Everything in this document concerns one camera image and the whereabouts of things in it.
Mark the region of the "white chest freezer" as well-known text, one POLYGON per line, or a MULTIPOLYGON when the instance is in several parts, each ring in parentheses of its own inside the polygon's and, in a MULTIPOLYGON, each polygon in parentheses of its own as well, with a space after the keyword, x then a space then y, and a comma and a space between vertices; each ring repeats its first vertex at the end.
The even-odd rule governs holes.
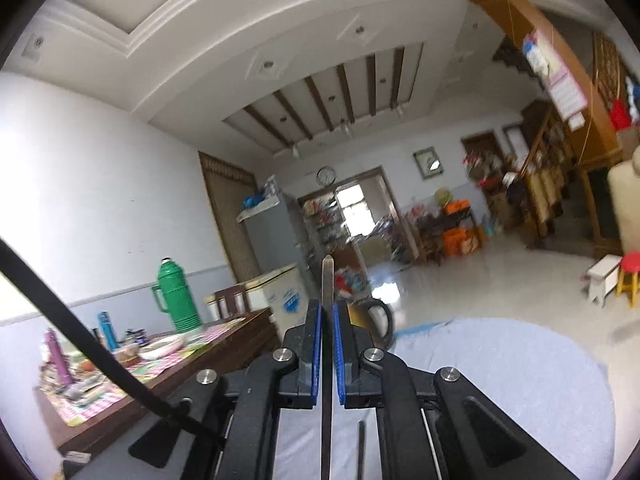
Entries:
POLYGON ((296 264, 282 266, 205 298, 215 321, 269 309, 271 321, 280 336, 289 328, 303 324, 308 301, 307 289, 296 264))

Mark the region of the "gold electric kettle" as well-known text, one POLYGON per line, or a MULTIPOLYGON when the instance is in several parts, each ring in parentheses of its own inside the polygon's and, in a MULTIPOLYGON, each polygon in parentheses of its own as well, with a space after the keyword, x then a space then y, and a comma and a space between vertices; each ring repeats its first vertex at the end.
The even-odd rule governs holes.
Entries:
POLYGON ((363 298, 347 305, 352 324, 364 328, 375 347, 390 350, 394 344, 395 320, 392 309, 382 300, 363 298))

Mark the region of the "grey refrigerator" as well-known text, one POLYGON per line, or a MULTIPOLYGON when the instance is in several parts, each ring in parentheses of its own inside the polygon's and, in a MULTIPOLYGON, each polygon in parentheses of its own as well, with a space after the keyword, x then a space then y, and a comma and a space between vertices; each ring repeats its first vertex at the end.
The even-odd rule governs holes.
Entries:
POLYGON ((324 249, 296 198, 271 176, 243 206, 236 222, 246 231, 262 273, 295 264, 309 296, 318 299, 324 249))

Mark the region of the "green thermos jug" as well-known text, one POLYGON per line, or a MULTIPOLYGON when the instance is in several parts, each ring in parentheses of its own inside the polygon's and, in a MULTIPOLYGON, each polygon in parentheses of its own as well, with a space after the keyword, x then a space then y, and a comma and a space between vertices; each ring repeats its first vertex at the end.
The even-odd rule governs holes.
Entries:
POLYGON ((202 326, 186 276, 174 260, 162 259, 151 290, 160 312, 170 317, 178 333, 189 333, 202 326))

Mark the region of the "dark wooden side table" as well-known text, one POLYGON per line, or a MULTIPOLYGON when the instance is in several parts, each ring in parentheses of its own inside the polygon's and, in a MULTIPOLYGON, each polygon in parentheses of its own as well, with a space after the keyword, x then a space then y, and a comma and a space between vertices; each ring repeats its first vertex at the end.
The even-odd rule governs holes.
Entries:
POLYGON ((416 219, 419 240, 427 261, 439 266, 445 259, 472 254, 484 247, 475 214, 470 207, 439 216, 424 214, 416 219))

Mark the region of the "blue thermos bottle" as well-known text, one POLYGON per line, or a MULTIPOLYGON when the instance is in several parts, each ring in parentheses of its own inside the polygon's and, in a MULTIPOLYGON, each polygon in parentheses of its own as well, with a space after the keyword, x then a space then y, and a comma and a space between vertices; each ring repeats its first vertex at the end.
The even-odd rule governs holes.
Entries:
POLYGON ((115 333, 112 320, 107 312, 102 311, 98 314, 100 329, 102 330, 108 350, 115 351, 119 349, 119 341, 115 333))

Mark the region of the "dark wooden sideboard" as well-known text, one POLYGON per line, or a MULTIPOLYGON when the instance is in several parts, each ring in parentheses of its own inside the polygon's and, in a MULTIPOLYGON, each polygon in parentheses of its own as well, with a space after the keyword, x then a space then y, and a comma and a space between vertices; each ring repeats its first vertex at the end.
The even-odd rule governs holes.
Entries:
MULTIPOLYGON (((239 370, 279 342, 271 311, 262 309, 210 326, 195 344, 155 361, 139 361, 129 371, 164 398, 199 370, 211 368, 219 374, 239 370)), ((98 454, 145 414, 139 403, 105 378, 76 401, 41 389, 35 397, 54 447, 62 455, 98 454)))

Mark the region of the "small white step stool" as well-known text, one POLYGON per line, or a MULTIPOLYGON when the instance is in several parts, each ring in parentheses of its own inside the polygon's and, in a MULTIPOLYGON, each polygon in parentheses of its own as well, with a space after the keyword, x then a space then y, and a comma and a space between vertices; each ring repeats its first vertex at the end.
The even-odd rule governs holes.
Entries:
POLYGON ((606 296, 616 289, 620 275, 621 256, 606 255, 586 271, 587 297, 590 302, 603 308, 606 296))

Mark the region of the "wooden stair railing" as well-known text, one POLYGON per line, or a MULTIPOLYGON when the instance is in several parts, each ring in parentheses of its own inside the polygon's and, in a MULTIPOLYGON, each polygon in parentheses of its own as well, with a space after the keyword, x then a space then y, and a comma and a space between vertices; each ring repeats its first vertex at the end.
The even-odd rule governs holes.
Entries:
POLYGON ((516 172, 516 185, 524 192, 518 206, 530 231, 529 248, 543 248, 556 233, 555 223, 564 214, 563 202, 570 198, 574 151, 565 135, 565 125, 554 106, 535 100, 522 109, 521 133, 528 152, 516 172))

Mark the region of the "red yellow round stool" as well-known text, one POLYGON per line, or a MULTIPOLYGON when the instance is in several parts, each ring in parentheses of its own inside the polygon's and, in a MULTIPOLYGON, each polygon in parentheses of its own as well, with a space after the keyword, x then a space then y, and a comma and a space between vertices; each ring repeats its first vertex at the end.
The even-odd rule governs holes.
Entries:
POLYGON ((618 267, 618 279, 615 293, 617 296, 625 295, 629 301, 629 307, 633 309, 639 298, 639 274, 640 254, 631 252, 624 255, 618 267))

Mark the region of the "beige sofa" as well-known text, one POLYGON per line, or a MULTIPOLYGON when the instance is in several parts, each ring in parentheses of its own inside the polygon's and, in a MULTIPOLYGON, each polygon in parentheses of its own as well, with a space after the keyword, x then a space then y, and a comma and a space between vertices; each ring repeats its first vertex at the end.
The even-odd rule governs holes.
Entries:
POLYGON ((625 255, 640 249, 640 148, 631 159, 614 166, 608 172, 614 214, 625 255))

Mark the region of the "round wall clock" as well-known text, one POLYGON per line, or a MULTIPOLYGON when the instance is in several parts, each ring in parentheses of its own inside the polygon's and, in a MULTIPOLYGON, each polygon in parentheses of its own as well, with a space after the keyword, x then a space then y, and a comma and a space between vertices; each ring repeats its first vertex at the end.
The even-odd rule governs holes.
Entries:
POLYGON ((334 185, 336 178, 336 171, 331 166, 321 167, 316 174, 316 181, 322 188, 334 185))

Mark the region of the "framed wall picture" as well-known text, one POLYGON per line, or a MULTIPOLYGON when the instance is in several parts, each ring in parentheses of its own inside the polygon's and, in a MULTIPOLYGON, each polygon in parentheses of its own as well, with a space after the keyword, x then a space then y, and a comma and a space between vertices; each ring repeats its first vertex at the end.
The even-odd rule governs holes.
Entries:
POLYGON ((430 146, 412 154, 423 180, 439 176, 444 172, 442 161, 436 150, 430 146))

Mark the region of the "wall calendar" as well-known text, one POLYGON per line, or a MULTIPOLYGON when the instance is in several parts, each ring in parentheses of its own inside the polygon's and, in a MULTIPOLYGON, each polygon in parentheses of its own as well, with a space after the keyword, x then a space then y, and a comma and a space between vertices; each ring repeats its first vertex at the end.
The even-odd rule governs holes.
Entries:
POLYGON ((587 108, 587 99, 551 42, 542 32, 534 30, 525 37, 522 51, 562 121, 572 131, 582 128, 586 123, 582 112, 587 108))

